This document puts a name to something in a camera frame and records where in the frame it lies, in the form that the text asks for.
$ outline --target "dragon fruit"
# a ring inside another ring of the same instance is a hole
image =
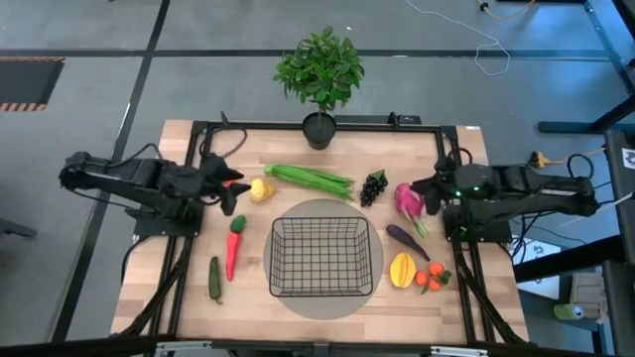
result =
[[[415,224],[417,232],[422,237],[428,236],[428,229],[424,224],[422,212],[426,204],[424,198],[410,190],[409,183],[399,183],[395,188],[395,207]]]

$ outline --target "black wire basket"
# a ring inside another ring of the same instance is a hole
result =
[[[363,297],[372,290],[366,219],[278,218],[273,222],[271,295],[278,298]]]

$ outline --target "wooden table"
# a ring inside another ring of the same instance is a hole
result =
[[[160,142],[164,157],[182,164],[190,138],[192,121],[168,120]],[[462,147],[474,156],[474,161],[486,164],[487,157],[478,127],[457,127]],[[229,148],[237,137],[231,132],[213,136],[212,149]],[[229,283],[224,274],[223,305],[207,295],[209,260],[218,256],[224,267],[226,236],[231,217],[222,215],[217,206],[205,210],[201,232],[194,240],[190,269],[179,321],[178,337],[190,339],[233,339],[267,341],[337,341],[377,343],[448,343],[464,344],[460,299],[455,278],[446,289],[420,295],[420,289],[410,286],[401,290],[390,283],[388,267],[396,254],[407,251],[389,239],[385,227],[396,223],[409,228],[406,219],[393,206],[392,191],[397,183],[431,176],[438,158],[434,135],[390,132],[337,132],[324,151],[309,148],[301,131],[249,130],[245,145],[227,159],[230,167],[245,174],[245,180],[262,178],[263,166],[274,163],[302,165],[330,170],[338,175],[356,178],[355,197],[363,179],[370,173],[385,169],[390,182],[387,191],[370,208],[359,202],[350,204],[360,209],[378,230],[384,250],[384,273],[379,286],[367,304],[356,313],[336,320],[311,320],[284,307],[269,293],[262,266],[264,244],[272,221],[293,205],[314,198],[333,198],[313,189],[268,178],[279,189],[271,199],[254,203],[248,194],[238,199],[236,214],[245,214],[247,228],[238,255],[234,280]],[[441,215],[426,218],[430,236],[424,248],[434,261],[442,262],[454,272],[450,244],[445,239]],[[140,245],[130,256],[126,278],[112,323],[112,332],[127,327],[156,290],[167,245],[165,237],[153,237]],[[514,331],[527,339],[527,329],[509,257],[495,244],[479,244],[487,293],[503,318]],[[413,255],[418,269],[427,263]],[[172,298],[168,297],[160,332],[167,330]],[[476,335],[483,338],[480,311],[471,299]]]

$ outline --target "round gray mat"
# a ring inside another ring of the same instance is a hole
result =
[[[363,213],[354,207],[333,199],[314,199],[291,207],[281,218],[290,217],[362,217]],[[334,319],[344,317],[359,310],[375,293],[382,276],[384,252],[379,235],[370,220],[368,222],[368,242],[370,244],[370,271],[372,274],[372,290],[368,296],[358,297],[278,297],[280,302],[291,311],[313,319]],[[263,254],[265,276],[271,284],[269,275],[271,262],[271,231],[267,236]]]

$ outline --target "floor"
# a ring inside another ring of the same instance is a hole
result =
[[[581,5],[532,6],[513,19],[497,21],[479,12],[472,0],[412,2],[477,28],[497,38],[506,50],[516,51],[509,70],[487,76],[472,57],[450,58],[443,52],[364,57],[367,74],[361,90],[335,114],[396,111],[420,115],[426,124],[479,125],[492,164],[525,162],[534,150],[559,159],[603,144],[598,136],[542,135],[536,130],[542,120],[590,122],[627,97],[614,63],[605,55],[592,56],[605,51],[606,44]],[[394,50],[393,55],[400,50],[473,51],[488,41],[439,16],[420,14],[405,0],[180,0],[170,4],[156,49],[218,50],[207,55],[222,57],[180,57],[185,53],[146,57],[142,62],[139,53],[128,56],[126,50],[148,48],[161,4],[162,0],[0,0],[0,56],[20,50],[76,50],[66,53],[47,111],[0,112],[0,216],[39,230],[35,239],[0,239],[0,345],[47,340],[59,313],[93,206],[59,188],[57,174],[67,156],[88,151],[109,157],[113,149],[128,156],[145,143],[157,142],[168,118],[218,119],[223,110],[236,121],[300,121],[312,111],[285,100],[271,80],[277,55],[248,51],[251,56],[237,57],[223,50],[290,49],[302,36],[326,25],[350,37],[361,50]],[[635,46],[612,3],[590,0],[590,5],[616,55],[622,62],[633,58]],[[499,14],[521,6],[490,3]],[[480,61],[488,71],[506,65],[505,58]],[[144,83],[144,75],[138,73],[141,69],[143,74],[148,64]],[[608,181],[605,159],[592,159],[593,182]],[[583,163],[574,169],[587,170]],[[545,173],[567,174],[563,167]],[[611,198],[609,186],[597,195],[598,200]],[[553,215],[539,225],[556,227],[565,220]],[[68,338],[108,334],[132,227],[120,208],[107,209]],[[616,232],[612,210],[558,230],[586,242]],[[532,238],[575,245],[540,231],[532,232]],[[587,332],[554,323],[548,312],[528,310],[533,341],[589,348],[578,343],[588,338]]]

